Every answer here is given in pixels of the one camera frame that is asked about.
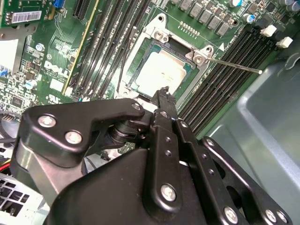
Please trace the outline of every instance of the motherboard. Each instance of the motherboard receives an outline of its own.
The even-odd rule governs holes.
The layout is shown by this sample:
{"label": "motherboard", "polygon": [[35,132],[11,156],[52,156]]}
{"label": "motherboard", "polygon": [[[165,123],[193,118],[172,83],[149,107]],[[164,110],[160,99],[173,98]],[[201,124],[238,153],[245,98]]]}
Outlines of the motherboard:
{"label": "motherboard", "polygon": [[168,86],[198,137],[260,75],[213,60],[264,70],[300,29],[299,4],[288,0],[4,0],[0,9],[2,27],[39,22],[19,69],[0,61],[2,111],[111,98],[146,105]]}

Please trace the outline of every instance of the sticker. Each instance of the sticker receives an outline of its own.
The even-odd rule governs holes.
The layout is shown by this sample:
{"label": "sticker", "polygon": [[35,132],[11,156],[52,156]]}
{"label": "sticker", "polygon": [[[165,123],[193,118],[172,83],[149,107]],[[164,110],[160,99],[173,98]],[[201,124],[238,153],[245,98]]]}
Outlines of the sticker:
{"label": "sticker", "polygon": [[64,83],[63,82],[60,82],[60,81],[55,80],[55,79],[51,80],[51,84],[50,84],[50,88],[51,89],[55,89],[55,90],[61,91],[63,87],[64,87]]}
{"label": "sticker", "polygon": [[41,18],[41,15],[42,11],[13,13],[11,23],[22,23],[33,20],[39,20]]}

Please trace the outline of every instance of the black cable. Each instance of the black cable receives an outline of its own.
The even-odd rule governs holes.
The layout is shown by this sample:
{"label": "black cable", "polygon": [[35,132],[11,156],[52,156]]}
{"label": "black cable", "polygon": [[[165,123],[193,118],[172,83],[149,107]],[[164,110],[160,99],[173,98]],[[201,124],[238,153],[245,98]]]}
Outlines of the black cable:
{"label": "black cable", "polygon": [[0,138],[0,143],[14,143],[15,142],[15,138],[10,137],[10,138]]}
{"label": "black cable", "polygon": [[86,160],[88,160],[88,162],[90,163],[90,165],[94,168],[94,170],[97,169],[97,167],[95,166],[95,164],[92,162],[92,160],[90,160],[89,158],[86,157]]}

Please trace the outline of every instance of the blue connector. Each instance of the blue connector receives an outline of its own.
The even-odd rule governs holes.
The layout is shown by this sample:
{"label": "blue connector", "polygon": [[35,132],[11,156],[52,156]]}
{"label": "blue connector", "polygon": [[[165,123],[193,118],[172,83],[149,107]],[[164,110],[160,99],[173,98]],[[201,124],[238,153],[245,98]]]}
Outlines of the blue connector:
{"label": "blue connector", "polygon": [[62,8],[64,6],[65,0],[55,0],[53,5],[56,8]]}

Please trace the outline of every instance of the capacitor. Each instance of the capacitor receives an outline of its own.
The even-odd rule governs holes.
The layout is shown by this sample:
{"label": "capacitor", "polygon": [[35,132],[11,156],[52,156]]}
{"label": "capacitor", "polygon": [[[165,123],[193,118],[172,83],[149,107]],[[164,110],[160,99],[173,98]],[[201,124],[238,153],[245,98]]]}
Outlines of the capacitor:
{"label": "capacitor", "polygon": [[298,1],[294,1],[293,4],[286,7],[286,10],[290,12],[298,12],[299,9],[300,9],[300,3]]}
{"label": "capacitor", "polygon": [[32,90],[33,88],[35,88],[38,85],[38,83],[35,80],[28,80],[25,83],[25,88],[27,90]]}
{"label": "capacitor", "polygon": [[39,52],[43,52],[43,51],[45,51],[45,46],[43,44],[39,43],[39,44],[36,45],[36,49]]}
{"label": "capacitor", "polygon": [[253,23],[255,21],[255,15],[250,15],[250,14],[246,13],[243,15],[243,20],[246,23]]}
{"label": "capacitor", "polygon": [[243,3],[243,0],[229,0],[230,7],[237,7]]}
{"label": "capacitor", "polygon": [[279,4],[282,6],[289,6],[294,2],[295,2],[294,0],[279,0]]}

